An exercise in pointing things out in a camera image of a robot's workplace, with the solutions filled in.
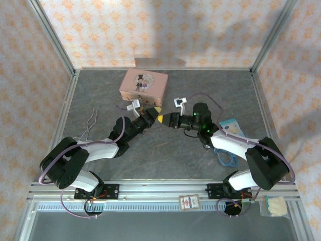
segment metal frame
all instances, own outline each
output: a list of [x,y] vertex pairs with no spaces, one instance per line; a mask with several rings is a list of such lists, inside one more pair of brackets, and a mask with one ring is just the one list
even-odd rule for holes
[[[85,70],[128,70],[128,68],[119,67],[119,68],[81,68],[76,69],[75,72],[85,71]],[[142,67],[141,69],[144,70],[164,70],[164,68],[145,68]],[[165,68],[166,70],[229,70],[229,71],[248,71],[249,68]]]
[[[61,44],[56,32],[54,31],[50,21],[43,10],[38,0],[27,0],[32,10],[34,11],[38,21],[44,29],[47,37],[52,43],[58,56],[62,60],[65,68],[71,75],[69,86],[66,90],[64,103],[61,107],[59,121],[56,126],[55,135],[52,138],[49,150],[52,150],[54,146],[62,138],[64,126],[68,116],[69,108],[77,84],[80,70],[93,70],[91,68],[75,69],[70,58],[68,57],[63,45]],[[271,29],[260,53],[258,54],[253,66],[250,68],[251,80],[258,99],[259,107],[262,113],[264,125],[269,137],[271,137],[271,130],[267,123],[267,115],[263,108],[261,96],[258,91],[258,75],[257,70],[262,63],[263,59],[267,55],[279,32],[284,26],[286,20],[291,14],[297,0],[287,0],[284,5],[277,21]],[[96,68],[95,70],[125,70],[126,68]],[[248,70],[245,68],[189,68],[188,70]],[[172,70],[187,70],[186,68],[177,68]],[[202,206],[206,208],[204,210],[211,210],[213,201],[208,199],[207,192],[205,192],[207,183],[215,183],[213,180],[118,180],[118,181],[106,181],[106,183],[119,183],[120,195],[119,200],[102,202],[104,205],[104,211],[122,211],[131,210],[132,207],[140,205],[144,207],[144,211],[148,210],[157,204],[164,206],[171,206],[173,203],[178,203],[178,197],[181,195],[198,194]],[[73,199],[74,189],[67,188],[63,200],[66,202],[72,210],[79,210],[79,201]],[[295,185],[289,186],[275,186],[271,191],[260,192],[260,195],[269,196],[285,196],[290,216],[293,221],[293,225],[298,237],[298,240],[313,240],[312,232],[309,227],[306,214],[304,212],[303,204],[300,200],[299,193]],[[60,190],[54,185],[42,186],[38,183],[33,183],[30,192],[27,197],[27,203],[22,213],[22,218],[18,225],[17,233],[14,240],[28,240],[32,226],[34,223],[37,211],[60,211],[57,206],[50,205],[59,202]]]
[[[214,211],[215,200],[209,200],[205,191],[208,183],[222,183],[213,180],[113,180],[105,183],[118,183],[119,199],[97,202],[100,211],[180,211],[179,196],[197,194],[202,205],[193,211]],[[75,188],[66,188],[63,201],[72,211],[82,211],[83,201],[74,200]],[[27,197],[24,219],[20,224],[15,240],[28,240],[38,211],[63,211],[60,204],[61,190],[54,184],[32,183]],[[262,190],[260,195],[284,196],[298,240],[313,240],[307,217],[304,213],[299,193],[295,185],[275,185],[270,191]],[[219,210],[225,209],[225,203]]]
[[265,126],[265,129],[266,129],[266,133],[267,133],[267,136],[272,138],[272,133],[271,133],[271,129],[270,129],[270,126],[268,124],[268,121],[267,121],[267,114],[266,114],[266,111],[263,107],[263,103],[262,103],[262,97],[259,93],[259,90],[258,90],[258,84],[257,83],[257,78],[258,78],[258,74],[255,72],[255,73],[250,73],[250,77],[251,77],[251,81],[252,81],[252,84],[253,84],[253,87],[254,87],[254,91],[255,91],[255,95],[256,95],[256,98],[257,98],[257,102],[259,104],[259,108],[260,108],[260,111],[261,111],[261,115],[262,115],[262,118],[263,118],[263,122],[264,122],[264,126]]
[[59,58],[63,62],[66,70],[72,76],[75,72],[74,65],[72,64],[67,52],[65,51],[63,45],[61,44],[54,28],[52,27],[48,16],[46,15],[44,9],[42,8],[41,4],[38,0],[27,0],[31,9],[33,10],[36,18],[38,19],[41,27],[43,28],[45,34],[47,35],[49,41],[53,45],[54,49],[56,50]]
[[268,53],[268,51],[270,50],[271,46],[274,43],[274,40],[276,39],[276,37],[278,36],[278,34],[280,33],[282,27],[284,26],[286,20],[288,19],[288,17],[290,16],[295,4],[296,4],[297,0],[287,0],[280,16],[278,17],[278,19],[276,20],[274,26],[272,27],[271,32],[269,33],[269,35],[267,36],[262,49],[260,50],[256,60],[253,63],[253,66],[250,68],[250,72],[256,73],[257,70],[260,67],[260,64],[262,63],[264,57],[266,56],[266,54]]
[[68,87],[67,87],[67,90],[65,93],[64,102],[63,102],[61,109],[60,109],[60,114],[59,114],[58,122],[56,125],[56,129],[55,129],[53,138],[50,142],[48,152],[50,152],[62,139],[62,134],[64,132],[64,128],[65,128],[65,124],[67,121],[71,101],[74,96],[75,88],[77,85],[78,76],[79,76],[79,73],[75,73],[70,78],[70,81],[69,81],[69,84],[68,84]]

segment pink tin box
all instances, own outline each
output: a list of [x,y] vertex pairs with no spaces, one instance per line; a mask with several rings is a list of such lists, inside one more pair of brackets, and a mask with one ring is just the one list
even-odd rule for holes
[[143,103],[161,106],[168,77],[168,74],[128,69],[119,91],[124,100],[141,98]]

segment patterned wallpaper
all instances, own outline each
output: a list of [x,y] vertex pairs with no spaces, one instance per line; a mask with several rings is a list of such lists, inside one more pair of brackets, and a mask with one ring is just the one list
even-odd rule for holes
[[40,2],[75,68],[248,68],[286,0]]
[[0,239],[12,240],[69,74],[26,0],[0,1]]
[[321,2],[299,0],[259,69],[274,138],[290,160],[315,240],[321,237]]

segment gray stone surface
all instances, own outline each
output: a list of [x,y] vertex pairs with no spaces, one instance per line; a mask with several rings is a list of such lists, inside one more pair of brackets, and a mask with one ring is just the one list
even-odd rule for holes
[[[247,71],[165,70],[169,75],[162,113],[177,111],[173,99],[206,92],[225,109],[222,120],[235,118],[245,136],[266,136],[263,119],[257,103],[250,75]],[[86,130],[93,108],[98,110],[97,123],[89,140],[109,136],[115,121],[121,116],[116,104],[125,107],[119,87],[125,70],[82,70],[68,114],[64,136],[80,137]],[[208,104],[212,120],[219,109],[206,97],[196,96],[186,105],[186,114],[192,114],[197,102]],[[132,113],[125,113],[134,119]],[[198,139],[188,138],[183,130],[174,130],[155,122],[146,134],[130,143],[130,149],[119,158],[101,159],[85,165],[102,179],[214,179],[221,180],[236,170],[219,164],[213,150],[205,150]],[[238,170],[247,168],[239,159]]]

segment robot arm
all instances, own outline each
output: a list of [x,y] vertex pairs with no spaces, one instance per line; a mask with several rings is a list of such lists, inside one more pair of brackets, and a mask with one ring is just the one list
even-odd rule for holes
[[45,157],[40,164],[40,169],[44,171],[65,149],[82,144],[58,159],[47,172],[47,176],[59,189],[72,186],[83,189],[92,197],[97,197],[104,191],[104,182],[93,172],[82,170],[84,164],[102,158],[116,158],[123,155],[129,148],[128,142],[141,134],[144,129],[150,128],[160,111],[160,107],[152,107],[142,110],[133,121],[125,117],[124,133],[117,142],[112,144],[106,143],[110,143],[120,136],[123,128],[122,118],[116,121],[109,137],[98,143],[86,145],[86,142],[77,142],[71,137],[66,137]]
[[253,144],[260,143],[281,154],[272,139],[247,139],[246,142],[241,141],[244,137],[234,134],[226,135],[212,122],[211,112],[205,103],[195,104],[193,115],[173,112],[160,115],[158,121],[174,129],[196,130],[199,140],[206,148],[223,149],[248,162],[248,170],[233,172],[223,180],[223,189],[229,196],[231,193],[254,186],[270,190],[289,173],[288,167],[280,158]]

